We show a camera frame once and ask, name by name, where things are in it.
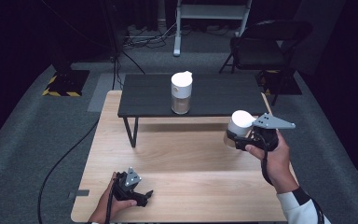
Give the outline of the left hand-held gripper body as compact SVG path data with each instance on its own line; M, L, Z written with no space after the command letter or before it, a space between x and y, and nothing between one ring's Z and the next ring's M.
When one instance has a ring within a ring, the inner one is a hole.
M148 194L135 192L135 188L142 178L133 170L132 167L127 172L117 173L117 178L113 185L113 194L118 201L134 200L138 206L146 206Z

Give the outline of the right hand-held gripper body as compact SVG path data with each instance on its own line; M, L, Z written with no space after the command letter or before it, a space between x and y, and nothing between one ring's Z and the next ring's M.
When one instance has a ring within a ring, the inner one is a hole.
M270 114L264 114L252 122L252 130L247 138L247 145L253 145L266 151L273 151L279 139L276 131L279 129L294 129L296 125Z

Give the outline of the white-lidded glass jar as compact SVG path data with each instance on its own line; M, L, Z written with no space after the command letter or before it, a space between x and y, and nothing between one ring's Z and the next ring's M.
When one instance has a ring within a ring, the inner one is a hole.
M176 73L171 78L172 83L172 111L183 115L190 109L192 92L192 73L189 71Z
M235 142L231 139L233 134L239 137L247 137L252 129L255 117L244 110L237 110L231 115L224 136L224 143L227 147L234 148Z

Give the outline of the black shelf with metal legs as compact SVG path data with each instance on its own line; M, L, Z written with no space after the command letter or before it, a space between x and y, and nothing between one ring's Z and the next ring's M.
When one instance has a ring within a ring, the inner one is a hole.
M117 115L129 118L171 118L177 115L171 107L169 75L127 75ZM236 110L253 116L268 111L253 77L243 75L193 76L189 117L229 117Z

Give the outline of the person's left hand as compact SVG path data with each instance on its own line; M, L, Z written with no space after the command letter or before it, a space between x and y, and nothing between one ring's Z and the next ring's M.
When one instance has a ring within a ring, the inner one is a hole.
M106 221L108 205L111 205L110 220L112 220L120 211L137 205L137 202L135 200L118 201L115 198L109 200L110 191L116 178L117 178L117 173L113 172L111 180L106 190L104 191L100 200L98 201L98 204L94 212L89 217L88 220L89 224L104 224Z

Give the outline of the person's right hand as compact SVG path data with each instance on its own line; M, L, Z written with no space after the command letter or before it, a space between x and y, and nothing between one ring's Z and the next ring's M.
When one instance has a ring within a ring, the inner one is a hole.
M279 131L276 132L279 142L277 147L268 153L267 173L278 194L294 191L299 188L290 170L290 147Z

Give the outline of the black stand base, yellow stripes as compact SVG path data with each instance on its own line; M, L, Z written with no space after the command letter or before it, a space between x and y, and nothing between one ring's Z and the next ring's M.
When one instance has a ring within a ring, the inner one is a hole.
M264 70L255 75L255 80L266 95L276 94L281 83L280 70ZM283 95L301 95L302 91L293 77L286 78L281 89Z
M71 67L54 66L54 74L42 92L43 96L80 97L89 77L89 70L73 70Z

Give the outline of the grey tape strip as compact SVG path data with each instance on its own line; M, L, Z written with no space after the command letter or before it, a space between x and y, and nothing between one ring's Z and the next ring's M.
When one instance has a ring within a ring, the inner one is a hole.
M74 200L77 196L79 197L87 197L90 194L88 189L78 189L76 191L71 191L68 194L68 198Z

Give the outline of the black folding chair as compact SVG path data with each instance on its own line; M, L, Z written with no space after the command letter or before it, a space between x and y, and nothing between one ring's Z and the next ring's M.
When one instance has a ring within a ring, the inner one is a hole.
M296 46L305 40L312 32L308 21L268 20L247 27L240 36L230 39L230 53L219 72L230 67L230 73L235 69L259 70L261 74L270 70L278 70L281 77L274 88L272 105L290 74L290 63L296 51Z

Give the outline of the white metal stand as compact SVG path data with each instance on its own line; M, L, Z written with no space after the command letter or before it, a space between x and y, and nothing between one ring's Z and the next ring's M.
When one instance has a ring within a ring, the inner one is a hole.
M246 28L252 3L253 0L245 0L245 3L239 6L189 5L183 4L182 0L177 0L175 14L176 33L172 53L173 56L179 57L181 54L182 19L241 21L241 28L238 32L236 32L236 36L240 36Z

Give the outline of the black stand column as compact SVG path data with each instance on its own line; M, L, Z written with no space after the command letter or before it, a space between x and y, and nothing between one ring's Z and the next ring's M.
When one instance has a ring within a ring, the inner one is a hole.
M128 25L124 21L123 0L100 0L103 17L108 33L110 49L114 58L120 56L128 32Z

